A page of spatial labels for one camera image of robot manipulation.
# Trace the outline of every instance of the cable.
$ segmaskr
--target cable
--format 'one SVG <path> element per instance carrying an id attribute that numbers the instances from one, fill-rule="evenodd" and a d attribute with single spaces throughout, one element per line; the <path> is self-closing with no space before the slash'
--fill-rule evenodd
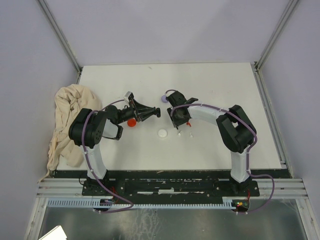
<path id="1" fill-rule="evenodd" d="M 113 104 L 115 104 L 115 103 L 122 102 L 122 101 L 124 101 L 124 100 L 121 99 L 121 100 L 112 102 L 112 103 L 110 103 L 109 105 L 107 105 L 106 107 L 108 107 L 108 106 L 110 106 L 110 105 L 113 105 Z M 122 200 L 122 201 L 124 201 L 124 202 L 126 202 L 126 203 L 128 203 L 128 204 L 130 204 L 130 206 L 127 206 L 127 207 L 124 207 L 124 208 L 120 208 L 120 209 L 115 209 L 115 210 L 108 210 L 108 211 L 97 211 L 97 210 L 95 210 L 95 212 L 99 212 L 99 213 L 112 214 L 112 213 L 117 213 L 117 212 L 122 212 L 122 211 L 125 211 L 125 210 L 129 210 L 129 209 L 131 209 L 131 208 L 134 206 L 134 204 L 133 204 L 131 201 L 125 199 L 125 198 L 122 197 L 122 196 L 119 196 L 119 195 L 116 194 L 116 193 L 113 193 L 113 192 L 110 191 L 108 188 L 106 188 L 106 187 L 102 184 L 102 182 L 99 180 L 98 176 L 95 174 L 93 168 L 91 167 L 91 164 L 90 164 L 90 161 L 89 161 L 89 157 L 88 157 L 88 154 L 87 154 L 87 148 L 86 148 L 86 146 L 85 146 L 85 132 L 86 132 L 86 128 L 87 128 L 87 125 L 88 125 L 88 121 L 89 121 L 91 115 L 94 114 L 94 113 L 97 113 L 97 112 L 98 112 L 97 110 L 93 110 L 93 111 L 90 112 L 89 115 L 86 117 L 86 120 L 85 120 L 84 125 L 83 125 L 83 129 L 82 129 L 81 143 L 82 143 L 82 147 L 83 147 L 83 151 L 84 151 L 84 156 L 85 156 L 85 160 L 86 160 L 86 163 L 87 163 L 87 165 L 88 165 L 88 168 L 89 168 L 89 170 L 92 172 L 92 175 L 94 176 L 94 178 L 95 178 L 95 180 L 98 182 L 98 184 L 99 184 L 104 190 L 106 190 L 109 194 L 111 194 L 112 196 L 114 196 L 114 197 L 116 197 L 116 198 L 118 198 L 118 199 L 120 199 L 120 200 Z"/>
<path id="2" fill-rule="evenodd" d="M 210 109 L 215 109 L 215 110 L 218 110 L 218 111 L 221 111 L 223 113 L 226 113 L 232 117 L 234 117 L 239 123 L 241 123 L 243 126 L 245 126 L 253 135 L 254 137 L 254 141 L 253 143 L 247 148 L 246 150 L 246 172 L 249 174 L 250 177 L 252 178 L 270 178 L 271 181 L 272 181 L 272 191 L 271 191 L 271 194 L 270 194 L 270 197 L 267 199 L 267 201 L 260 207 L 254 209 L 254 210 L 251 210 L 247 213 L 253 213 L 253 212 L 256 212 L 258 210 L 261 210 L 262 208 L 264 208 L 265 206 L 267 206 L 273 195 L 274 195 L 274 192 L 275 192 L 275 180 L 274 178 L 269 175 L 269 174 L 260 174 L 260 175 L 254 175 L 254 174 L 251 174 L 251 172 L 249 171 L 249 152 L 250 150 L 254 147 L 254 145 L 256 145 L 257 141 L 258 141 L 258 137 L 257 137 L 257 134 L 255 133 L 255 131 L 252 130 L 251 127 L 249 127 L 248 124 L 246 124 L 243 120 L 241 120 L 239 117 L 237 117 L 236 115 L 234 115 L 232 112 L 228 111 L 228 110 L 225 110 L 223 108 L 220 108 L 220 107 L 216 107 L 216 106 L 212 106 L 212 105 L 208 105 L 208 104 L 202 104 L 202 103 L 193 103 L 193 104 L 184 104 L 184 105 L 180 105 L 180 106 L 175 106 L 172 110 L 171 110 L 171 113 L 170 113 L 170 116 L 172 117 L 174 111 L 176 109 L 179 109 L 179 108 L 184 108 L 184 107 L 192 107 L 192 106 L 200 106 L 200 107 L 207 107 L 207 108 L 210 108 Z"/>
<path id="3" fill-rule="evenodd" d="M 80 175 L 79 175 L 79 178 L 78 178 L 78 180 L 79 180 L 79 183 L 83 186 L 84 184 L 83 183 L 81 183 L 81 181 L 80 181 L 80 178 L 82 177 L 82 175 L 85 173 L 85 171 L 83 171 L 83 172 L 81 172 L 80 173 Z"/>
<path id="4" fill-rule="evenodd" d="M 169 89 L 169 90 L 167 90 L 167 91 L 165 91 L 165 94 L 167 94 L 168 92 L 175 92 L 176 90 L 174 90 L 174 89 Z"/>

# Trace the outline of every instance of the small white object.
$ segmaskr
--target small white object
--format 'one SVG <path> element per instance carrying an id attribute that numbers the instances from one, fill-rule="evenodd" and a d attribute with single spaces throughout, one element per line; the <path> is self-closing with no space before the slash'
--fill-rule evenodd
<path id="1" fill-rule="evenodd" d="M 168 136 L 167 130 L 165 130 L 165 129 L 160 129 L 160 130 L 158 131 L 158 136 L 159 136 L 160 138 L 164 139 L 166 136 Z"/>
<path id="2" fill-rule="evenodd" d="M 56 226 L 39 240 L 66 240 L 67 235 L 60 225 Z"/>
<path id="3" fill-rule="evenodd" d="M 124 101 L 128 104 L 129 103 L 129 97 L 132 94 L 132 92 L 128 91 L 124 96 Z"/>

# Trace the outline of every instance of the white bottle cap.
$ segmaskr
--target white bottle cap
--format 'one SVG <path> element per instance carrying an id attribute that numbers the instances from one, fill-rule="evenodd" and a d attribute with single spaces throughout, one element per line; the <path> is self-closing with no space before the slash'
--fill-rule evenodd
<path id="1" fill-rule="evenodd" d="M 168 136 L 167 130 L 165 130 L 165 129 L 160 129 L 160 130 L 158 131 L 158 136 L 159 136 L 160 138 L 164 139 L 166 136 Z"/>

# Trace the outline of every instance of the red object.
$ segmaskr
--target red object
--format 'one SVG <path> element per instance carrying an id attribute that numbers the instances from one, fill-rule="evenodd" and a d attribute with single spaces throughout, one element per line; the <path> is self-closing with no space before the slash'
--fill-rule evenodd
<path id="1" fill-rule="evenodd" d="M 114 186 L 111 187 L 111 190 L 112 190 L 112 192 L 113 192 L 114 194 L 117 194 L 117 195 L 118 195 L 118 193 L 116 192 L 116 189 L 115 189 Z"/>
<path id="2" fill-rule="evenodd" d="M 246 200 L 248 201 L 250 199 L 250 190 L 248 189 L 248 197 L 246 198 Z"/>
<path id="3" fill-rule="evenodd" d="M 131 118 L 127 121 L 127 124 L 129 127 L 133 128 L 137 124 L 137 121 L 134 118 Z"/>

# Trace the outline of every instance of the metal frame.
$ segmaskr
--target metal frame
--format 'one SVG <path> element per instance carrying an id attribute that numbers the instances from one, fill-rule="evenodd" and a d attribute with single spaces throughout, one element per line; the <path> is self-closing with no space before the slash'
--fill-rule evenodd
<path id="1" fill-rule="evenodd" d="M 68 57 L 70 58 L 74 68 L 77 70 L 77 80 L 76 83 L 79 83 L 82 67 L 79 65 L 73 51 L 71 50 L 71 47 L 64 36 L 62 30 L 58 26 L 52 12 L 49 9 L 48 3 L 46 0 L 36 0 L 41 7 L 44 15 L 48 19 L 53 31 L 55 32 L 56 36 L 58 37 L 61 46 L 67 53 Z M 265 62 L 267 61 L 268 56 L 270 55 L 272 49 L 274 48 L 277 40 L 279 39 L 281 33 L 285 29 L 289 19 L 293 15 L 294 11 L 297 9 L 297 6 L 299 5 L 300 0 L 290 0 L 279 20 L 279 22 L 276 25 L 276 28 L 274 32 L 272 33 L 266 47 L 264 48 L 260 59 L 258 62 L 252 66 L 253 74 L 257 83 L 257 88 L 259 90 L 259 94 L 261 96 L 261 100 L 265 109 L 266 117 L 271 129 L 271 133 L 275 142 L 275 146 L 277 149 L 277 153 L 280 158 L 281 166 L 282 168 L 289 169 L 289 172 L 293 176 L 293 170 L 292 166 L 290 164 L 290 161 L 287 157 L 287 152 L 284 147 L 284 143 L 281 138 L 280 131 L 278 129 L 277 121 L 274 116 L 274 112 L 272 110 L 272 105 L 268 97 L 268 92 L 263 80 L 263 76 L 261 74 L 261 69 L 264 66 Z M 253 199 L 267 199 L 271 193 L 272 189 L 272 182 L 269 179 L 256 179 L 258 182 L 258 187 L 260 190 L 260 197 L 252 197 Z M 33 240 L 37 239 L 42 221 L 44 218 L 44 214 L 46 211 L 46 207 L 48 204 L 48 201 L 51 199 L 65 199 L 68 200 L 69 203 L 75 203 L 79 204 L 79 202 L 85 202 L 85 201 L 92 201 L 96 202 L 98 199 L 101 199 L 101 196 L 93 196 L 93 197 L 87 197 L 82 196 L 82 186 L 78 182 L 78 179 L 74 178 L 45 178 L 39 186 L 39 190 L 36 196 L 36 201 L 34 205 L 34 209 L 32 211 L 32 215 L 30 218 L 29 225 L 27 227 L 25 238 L 26 240 Z M 302 179 L 275 179 L 275 191 L 274 191 L 274 199 L 296 199 L 296 203 L 298 205 L 299 213 L 302 219 L 302 223 L 305 229 L 305 232 L 307 234 L 308 239 L 320 239 L 320 231 L 319 227 L 316 221 L 316 218 L 314 216 L 313 210 L 310 205 L 310 201 L 303 183 Z M 224 201 L 228 201 L 231 199 L 242 199 L 241 197 L 235 198 L 235 197 L 224 197 Z M 203 206 L 199 205 L 193 205 L 193 206 L 183 206 L 184 208 L 192 207 L 192 208 L 201 208 Z M 142 206 L 142 207 L 153 207 L 157 208 L 157 206 Z"/>
<path id="2" fill-rule="evenodd" d="M 24 240 L 38 239 L 41 225 L 44 220 L 47 203 L 48 199 L 46 197 L 35 199 L 35 204 L 25 232 Z"/>
<path id="3" fill-rule="evenodd" d="M 268 199 L 272 182 L 270 179 L 255 179 L 258 183 L 260 196 L 252 199 Z M 308 199 L 302 179 L 275 179 L 273 199 Z M 45 178 L 39 186 L 37 198 L 88 198 L 82 196 L 83 186 L 75 178 Z M 92 196 L 92 199 L 110 199 L 110 196 Z M 223 199 L 245 199 L 245 197 L 224 197 Z"/>
<path id="4" fill-rule="evenodd" d="M 276 121 L 276 117 L 274 114 L 274 111 L 272 109 L 272 105 L 271 105 L 271 101 L 267 92 L 267 88 L 265 85 L 265 82 L 263 80 L 261 71 L 256 69 L 256 66 L 251 65 L 252 66 L 252 71 L 253 71 L 253 75 L 256 81 L 256 85 L 262 100 L 262 105 L 264 107 L 264 111 L 265 111 L 265 115 L 266 115 L 266 119 L 269 123 L 269 127 L 271 130 L 271 134 L 274 140 L 274 145 L 276 148 L 276 151 L 278 153 L 279 159 L 280 161 L 284 161 L 291 176 L 294 177 L 294 172 L 293 172 L 293 168 L 292 165 L 290 163 L 290 160 L 288 158 L 288 154 L 285 148 L 285 144 L 282 140 L 281 134 L 280 134 L 280 130 Z"/>
<path id="5" fill-rule="evenodd" d="M 56 34 L 58 40 L 60 41 L 62 48 L 66 52 L 67 56 L 69 57 L 70 61 L 72 62 L 74 68 L 77 70 L 78 73 L 81 73 L 81 66 L 77 62 L 77 58 L 75 57 L 73 51 L 71 50 L 71 47 L 62 32 L 61 28 L 58 26 L 57 21 L 54 18 L 54 15 L 49 9 L 49 6 L 46 2 L 46 0 L 36 0 L 42 9 L 44 15 L 46 16 L 47 20 L 49 21 L 54 33 Z"/>
<path id="6" fill-rule="evenodd" d="M 261 70 L 265 62 L 267 61 L 267 58 L 269 54 L 271 53 L 272 49 L 275 46 L 275 43 L 279 39 L 281 33 L 284 31 L 289 19 L 291 18 L 292 14 L 295 12 L 300 0 L 290 0 L 287 6 L 285 7 L 285 10 L 283 14 L 281 15 L 281 18 L 279 22 L 277 23 L 275 30 L 273 31 L 268 43 L 266 44 L 260 59 L 255 64 L 255 67 L 257 70 Z"/>
<path id="7" fill-rule="evenodd" d="M 296 204 L 309 240 L 320 239 L 320 230 L 309 199 L 297 199 Z"/>

